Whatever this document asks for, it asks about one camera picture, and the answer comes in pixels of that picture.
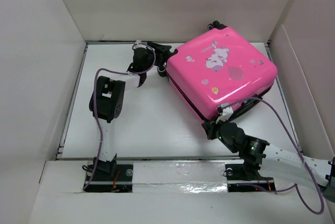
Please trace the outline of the pink hard-shell suitcase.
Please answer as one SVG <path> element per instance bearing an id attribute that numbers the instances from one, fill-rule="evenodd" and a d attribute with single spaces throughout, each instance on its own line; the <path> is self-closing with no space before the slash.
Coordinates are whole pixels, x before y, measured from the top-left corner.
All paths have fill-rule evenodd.
<path id="1" fill-rule="evenodd" d="M 166 74 L 171 85 L 202 121 L 228 105 L 239 116 L 253 106 L 248 97 L 262 97 L 274 84 L 277 68 L 239 33 L 215 20 L 207 32 L 177 47 Z"/>

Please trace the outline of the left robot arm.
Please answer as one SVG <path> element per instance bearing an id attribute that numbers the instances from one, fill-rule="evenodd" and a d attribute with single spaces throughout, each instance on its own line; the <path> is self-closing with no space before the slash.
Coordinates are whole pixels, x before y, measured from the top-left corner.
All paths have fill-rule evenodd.
<path id="1" fill-rule="evenodd" d="M 125 72 L 112 71 L 107 68 L 97 70 L 94 88 L 89 102 L 89 110 L 95 118 L 99 144 L 94 166 L 99 168 L 99 175 L 105 180 L 116 176 L 114 148 L 114 123 L 120 116 L 125 91 L 141 87 L 147 79 L 147 73 L 157 67 L 160 75 L 166 76 L 166 63 L 169 57 L 177 53 L 171 46 L 137 41 L 133 46 L 132 62 Z"/>

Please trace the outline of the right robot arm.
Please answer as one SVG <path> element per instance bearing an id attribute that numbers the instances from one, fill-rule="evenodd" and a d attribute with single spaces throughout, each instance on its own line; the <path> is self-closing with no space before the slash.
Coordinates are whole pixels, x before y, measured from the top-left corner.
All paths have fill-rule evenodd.
<path id="1" fill-rule="evenodd" d="M 309 188 L 334 202 L 334 159 L 321 160 L 286 151 L 265 140 L 249 136 L 234 122 L 202 123 L 209 140 L 218 139 L 231 153 L 244 160 L 247 178 L 272 177 Z"/>

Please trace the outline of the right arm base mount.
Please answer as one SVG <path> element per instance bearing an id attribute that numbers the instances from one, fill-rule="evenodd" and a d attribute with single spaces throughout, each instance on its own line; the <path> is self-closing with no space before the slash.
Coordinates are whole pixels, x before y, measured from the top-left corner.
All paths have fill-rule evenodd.
<path id="1" fill-rule="evenodd" d="M 275 191 L 274 179 L 261 177 L 258 172 L 246 172 L 243 164 L 225 164 L 223 176 L 227 179 L 229 193 Z"/>

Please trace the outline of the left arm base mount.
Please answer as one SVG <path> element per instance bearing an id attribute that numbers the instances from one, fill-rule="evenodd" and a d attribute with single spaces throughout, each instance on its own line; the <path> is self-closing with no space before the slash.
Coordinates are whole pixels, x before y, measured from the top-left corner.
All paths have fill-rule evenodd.
<path id="1" fill-rule="evenodd" d="M 86 172 L 83 191 L 88 193 L 132 192 L 132 164 L 118 164 L 116 160 L 111 162 L 98 160 L 97 168 L 93 174 L 94 163 L 82 166 Z"/>

